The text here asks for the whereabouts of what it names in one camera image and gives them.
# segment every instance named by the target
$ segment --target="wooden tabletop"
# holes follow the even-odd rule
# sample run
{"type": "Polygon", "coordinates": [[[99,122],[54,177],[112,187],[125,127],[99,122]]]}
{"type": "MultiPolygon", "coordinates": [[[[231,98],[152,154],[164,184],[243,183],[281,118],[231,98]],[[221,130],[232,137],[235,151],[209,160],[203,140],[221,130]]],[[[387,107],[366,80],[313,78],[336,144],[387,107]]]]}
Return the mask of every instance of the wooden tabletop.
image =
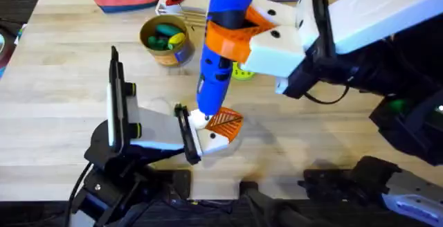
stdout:
{"type": "MultiPolygon", "coordinates": [[[[92,0],[39,0],[0,81],[0,200],[66,200],[87,163],[95,127],[106,117],[111,45],[125,77],[137,83],[142,107],[171,114],[181,102],[196,107],[201,41],[181,68],[157,64],[138,41],[154,9],[104,14],[92,0]]],[[[156,164],[192,170],[192,198],[233,199],[248,177],[282,198],[305,198],[296,185],[308,167],[352,167],[363,155],[392,161],[443,185],[442,168],[393,149],[368,118],[381,98],[351,90],[323,106],[274,92],[274,78],[232,80],[224,106],[245,117],[237,140],[189,166],[183,155],[156,164]]],[[[312,93],[332,100],[343,87],[319,84],[312,93]]]]}

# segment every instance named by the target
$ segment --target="orange striped piece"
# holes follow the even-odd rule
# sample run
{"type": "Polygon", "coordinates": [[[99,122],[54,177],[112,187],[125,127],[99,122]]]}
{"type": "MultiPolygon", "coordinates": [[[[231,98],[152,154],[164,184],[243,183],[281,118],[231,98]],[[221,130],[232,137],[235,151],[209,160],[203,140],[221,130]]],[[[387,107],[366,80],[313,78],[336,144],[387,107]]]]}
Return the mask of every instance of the orange striped piece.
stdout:
{"type": "Polygon", "coordinates": [[[241,114],[232,109],[222,107],[218,113],[210,119],[205,128],[222,136],[226,136],[230,143],[237,137],[242,125],[243,116],[241,114]]]}

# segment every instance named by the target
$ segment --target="black cable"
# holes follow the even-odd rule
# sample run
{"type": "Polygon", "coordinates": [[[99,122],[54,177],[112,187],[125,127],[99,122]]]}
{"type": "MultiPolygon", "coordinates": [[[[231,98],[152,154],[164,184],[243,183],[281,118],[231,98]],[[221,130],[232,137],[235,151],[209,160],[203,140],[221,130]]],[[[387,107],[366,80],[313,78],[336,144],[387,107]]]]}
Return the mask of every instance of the black cable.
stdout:
{"type": "Polygon", "coordinates": [[[321,104],[321,105],[332,105],[332,104],[335,104],[335,103],[339,102],[341,99],[343,99],[343,98],[346,96],[346,94],[347,94],[348,91],[349,91],[349,86],[346,85],[345,90],[344,90],[343,94],[340,96],[340,98],[338,98],[337,100],[331,101],[331,102],[324,102],[324,101],[322,101],[322,100],[319,100],[319,99],[313,97],[313,96],[312,96],[311,94],[309,94],[308,92],[306,92],[306,93],[304,94],[304,96],[305,96],[306,98],[308,98],[309,100],[311,100],[311,101],[313,101],[313,102],[315,102],[315,103],[321,104]]]}
{"type": "Polygon", "coordinates": [[[223,213],[226,213],[228,215],[232,214],[234,203],[236,200],[231,200],[229,203],[222,203],[217,201],[211,201],[211,200],[199,200],[198,205],[204,208],[211,208],[211,209],[218,209],[222,211],[223,213]]]}
{"type": "Polygon", "coordinates": [[[1,24],[0,24],[0,30],[3,30],[5,33],[7,33],[8,35],[10,35],[14,38],[17,37],[17,34],[14,34],[10,29],[8,29],[6,26],[2,26],[1,24]]]}
{"type": "Polygon", "coordinates": [[[74,200],[75,194],[77,193],[77,190],[78,190],[78,187],[80,186],[80,183],[82,182],[84,176],[88,172],[88,170],[91,167],[91,165],[92,165],[92,163],[89,162],[88,165],[86,165],[86,167],[84,167],[82,173],[80,174],[80,176],[77,179],[77,182],[75,182],[74,188],[72,188],[71,195],[69,196],[69,200],[68,200],[68,203],[66,205],[66,209],[64,211],[64,223],[63,223],[64,227],[69,227],[69,220],[71,218],[72,201],[74,200]]]}
{"type": "Polygon", "coordinates": [[[184,209],[179,209],[179,208],[173,206],[172,204],[170,204],[170,203],[168,203],[168,202],[166,202],[164,200],[162,202],[167,207],[169,207],[169,208],[171,208],[173,210],[180,211],[180,212],[192,213],[192,214],[206,214],[206,213],[209,213],[209,212],[214,212],[216,210],[219,210],[219,208],[211,208],[210,210],[206,210],[206,211],[196,211],[195,209],[191,209],[190,206],[187,207],[187,210],[184,210],[184,209]]]}
{"type": "Polygon", "coordinates": [[[396,44],[390,40],[390,39],[382,39],[382,41],[388,45],[388,47],[391,49],[391,51],[394,53],[394,56],[396,57],[399,64],[407,69],[409,72],[413,73],[415,77],[418,79],[423,79],[423,75],[420,71],[418,71],[414,66],[412,66],[407,60],[405,55],[403,54],[403,51],[396,46],[396,44]]]}

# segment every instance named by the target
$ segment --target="green led light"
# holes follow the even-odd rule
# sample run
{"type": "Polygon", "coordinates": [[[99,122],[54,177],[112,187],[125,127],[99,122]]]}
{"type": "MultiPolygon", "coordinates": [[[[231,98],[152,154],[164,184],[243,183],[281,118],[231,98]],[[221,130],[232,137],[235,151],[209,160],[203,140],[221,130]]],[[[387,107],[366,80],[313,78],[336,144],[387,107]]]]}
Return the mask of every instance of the green led light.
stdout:
{"type": "Polygon", "coordinates": [[[396,112],[401,112],[406,106],[406,101],[402,99],[393,100],[392,102],[389,103],[389,106],[392,110],[396,112]]]}

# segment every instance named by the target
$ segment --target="orange 3d-printed holder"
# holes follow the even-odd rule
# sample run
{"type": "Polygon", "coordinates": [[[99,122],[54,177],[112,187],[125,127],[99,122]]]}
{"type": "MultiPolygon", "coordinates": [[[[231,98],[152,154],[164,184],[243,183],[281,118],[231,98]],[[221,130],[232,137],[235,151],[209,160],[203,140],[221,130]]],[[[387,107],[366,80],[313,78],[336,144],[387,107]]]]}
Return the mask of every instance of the orange 3d-printed holder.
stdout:
{"type": "Polygon", "coordinates": [[[245,63],[251,52],[249,48],[251,38],[276,27],[251,6],[246,11],[245,19],[257,26],[231,30],[209,21],[206,29],[206,46],[222,57],[245,63]]]}

